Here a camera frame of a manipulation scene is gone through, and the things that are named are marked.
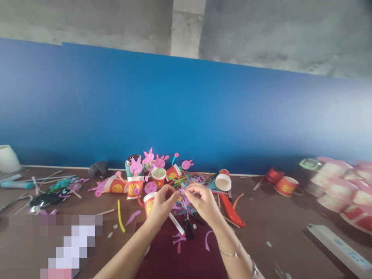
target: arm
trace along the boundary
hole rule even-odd
[[[199,193],[201,197],[197,198],[194,196],[194,192]],[[211,190],[203,187],[199,183],[193,183],[186,188],[186,197],[196,208],[200,216],[212,228],[216,235],[220,250],[225,254],[237,253],[238,257],[228,257],[221,253],[225,268],[231,279],[251,279],[253,276],[253,262],[240,245],[240,241],[233,230],[224,220]],[[264,279],[259,271],[255,278]]]
[[[147,247],[159,232],[178,198],[179,191],[164,185],[155,196],[148,219],[94,279],[133,278],[141,265]]]

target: pink paper strip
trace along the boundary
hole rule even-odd
[[[139,214],[141,214],[141,211],[140,211],[140,210],[134,212],[134,213],[129,217],[129,219],[128,219],[127,223],[125,224],[125,226],[129,225],[129,224],[130,224],[130,223],[135,219],[135,217],[136,217],[137,215],[139,215]]]
[[[210,250],[209,250],[209,246],[208,246],[208,235],[210,234],[210,233],[212,233],[213,231],[209,231],[209,232],[207,232],[207,234],[205,235],[205,249],[208,251],[208,252],[210,252]]]

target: white stick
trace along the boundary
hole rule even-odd
[[[177,222],[177,220],[175,219],[175,217],[172,215],[172,213],[169,213],[169,218],[172,220],[173,224],[176,226],[176,228],[178,229],[179,233],[185,237],[186,236],[186,233],[185,231],[183,230],[183,228],[181,227],[181,225]]]
[[[78,193],[76,193],[75,191],[71,191],[72,194],[75,194],[75,196],[77,196],[78,198],[83,198],[82,196],[80,196]]]
[[[104,215],[104,214],[107,214],[107,213],[110,213],[110,212],[113,212],[115,211],[115,209],[111,209],[111,210],[108,210],[108,211],[105,211],[105,212],[102,212],[102,213],[99,213],[97,215]]]

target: dark red mat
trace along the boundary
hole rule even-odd
[[[177,216],[176,219],[184,227],[184,216]],[[136,224],[136,231],[141,227]],[[138,269],[136,279],[142,278],[172,278],[172,279],[193,279],[193,278],[227,278],[227,272],[222,261],[214,233],[208,235],[210,252],[205,249],[205,235],[211,228],[208,225],[196,223],[195,239],[181,242],[181,253],[177,254],[177,245],[173,245],[173,235],[178,230],[168,218],[161,230],[151,243],[148,254],[144,257]]]

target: concrete wall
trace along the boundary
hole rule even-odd
[[[172,0],[0,0],[0,38],[170,54]]]
[[[370,0],[207,0],[200,59],[372,78]]]

